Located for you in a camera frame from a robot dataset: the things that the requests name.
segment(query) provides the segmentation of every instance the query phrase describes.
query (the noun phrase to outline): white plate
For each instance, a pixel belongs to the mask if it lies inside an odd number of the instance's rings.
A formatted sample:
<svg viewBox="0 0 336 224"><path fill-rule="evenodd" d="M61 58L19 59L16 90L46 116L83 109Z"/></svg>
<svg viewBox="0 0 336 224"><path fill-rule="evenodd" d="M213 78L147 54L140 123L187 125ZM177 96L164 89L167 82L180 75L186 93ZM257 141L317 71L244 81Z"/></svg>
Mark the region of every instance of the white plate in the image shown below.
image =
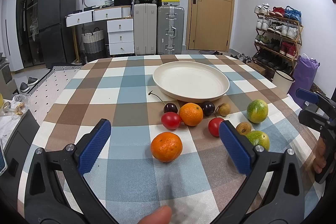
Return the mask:
<svg viewBox="0 0 336 224"><path fill-rule="evenodd" d="M214 101L230 87L228 78L221 71L190 61L160 65L153 73L153 80L170 97L193 103Z"/></svg>

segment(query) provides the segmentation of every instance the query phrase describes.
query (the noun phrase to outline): wooden shoe rack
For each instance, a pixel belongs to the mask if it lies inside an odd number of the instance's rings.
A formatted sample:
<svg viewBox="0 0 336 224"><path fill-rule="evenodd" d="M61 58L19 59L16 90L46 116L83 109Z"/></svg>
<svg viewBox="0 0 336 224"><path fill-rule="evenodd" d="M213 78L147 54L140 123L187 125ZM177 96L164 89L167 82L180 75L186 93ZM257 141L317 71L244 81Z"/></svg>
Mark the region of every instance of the wooden shoe rack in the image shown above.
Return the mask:
<svg viewBox="0 0 336 224"><path fill-rule="evenodd" d="M302 46L301 33L303 31L303 25L300 25L300 23L298 21L296 21L296 20L292 20L292 19L288 19L288 18L284 18L284 17L271 16L271 15L263 15L263 14L257 14L257 13L256 13L256 15L257 15L258 18L263 17L264 19L271 19L271 20L276 20L276 21L280 21L280 22L284 22L284 23L289 23L289 24L295 25L295 27L297 27L299 34L298 34L298 36L296 37L295 40L290 39L288 37L283 37L283 36L278 35L276 33L268 32L268 31L264 31L264 30L261 31L261 30L255 29L257 31L258 35L264 35L265 33L268 33L268 34L271 34L271 35L273 35L275 37L280 37L281 38L280 42L282 42L282 41L288 41L288 42L292 42L295 45L295 47L296 47L296 54L295 54L294 58L291 58L291 57L283 55L283 54L281 54L279 52L271 50L271 49L269 49L268 47L266 47L264 45L261 45L259 43L254 42L254 46L255 46L255 48L257 50L257 53L259 53L260 50L265 49L265 50L267 50L267 51L269 51L269 52L271 52L271 53L273 53L275 55L278 55L278 56L280 56L280 57L282 57L282 58L284 58L286 60L289 60L292 63L292 67L293 67L292 71L290 72L290 74L292 74L293 70L295 68L298 56L299 56L299 50L300 50L300 48ZM265 64L259 62L256 58L253 58L253 61L256 64L261 65L262 67L265 67L266 69L275 71L274 69L272 69L268 65L265 65Z"/></svg>

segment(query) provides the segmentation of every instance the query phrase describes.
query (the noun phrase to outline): purple gift bag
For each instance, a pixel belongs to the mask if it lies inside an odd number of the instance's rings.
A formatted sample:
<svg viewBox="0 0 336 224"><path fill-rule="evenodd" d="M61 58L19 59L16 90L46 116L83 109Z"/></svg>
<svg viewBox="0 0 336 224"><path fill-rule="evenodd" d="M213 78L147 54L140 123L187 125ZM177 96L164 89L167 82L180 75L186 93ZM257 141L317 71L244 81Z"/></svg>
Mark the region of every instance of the purple gift bag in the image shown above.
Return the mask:
<svg viewBox="0 0 336 224"><path fill-rule="evenodd" d="M301 108L305 101L297 98L295 93L299 88L310 90L319 65L320 63L315 59L308 58L306 54L299 55L297 65L293 72L295 82L291 85L288 93Z"/></svg>

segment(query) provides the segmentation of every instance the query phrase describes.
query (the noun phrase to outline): refrigerator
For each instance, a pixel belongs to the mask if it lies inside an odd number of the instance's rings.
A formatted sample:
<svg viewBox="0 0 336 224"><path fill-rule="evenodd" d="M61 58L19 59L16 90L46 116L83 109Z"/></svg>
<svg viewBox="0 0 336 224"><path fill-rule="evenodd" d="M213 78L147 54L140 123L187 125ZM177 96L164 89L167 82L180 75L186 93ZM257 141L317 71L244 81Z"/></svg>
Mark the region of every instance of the refrigerator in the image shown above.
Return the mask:
<svg viewBox="0 0 336 224"><path fill-rule="evenodd" d="M45 65L71 63L75 59L72 28L65 16L76 10L76 0L38 0L38 25Z"/></svg>

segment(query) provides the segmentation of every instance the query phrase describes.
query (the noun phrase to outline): red tomato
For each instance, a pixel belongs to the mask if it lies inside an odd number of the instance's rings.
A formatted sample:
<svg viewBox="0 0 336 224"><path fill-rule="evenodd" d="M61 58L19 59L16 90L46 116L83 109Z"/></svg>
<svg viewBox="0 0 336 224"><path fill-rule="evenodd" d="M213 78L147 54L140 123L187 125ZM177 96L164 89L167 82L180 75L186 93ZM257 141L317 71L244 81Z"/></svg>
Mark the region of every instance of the red tomato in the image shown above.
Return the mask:
<svg viewBox="0 0 336 224"><path fill-rule="evenodd" d="M217 118L212 119L209 122L208 129L209 129L211 135L219 137L218 129L219 129L220 123L223 122L223 121L224 121L223 118L217 117Z"/></svg>
<svg viewBox="0 0 336 224"><path fill-rule="evenodd" d="M165 128L173 130L180 126L181 117L175 112L166 112L162 115L161 122Z"/></svg>

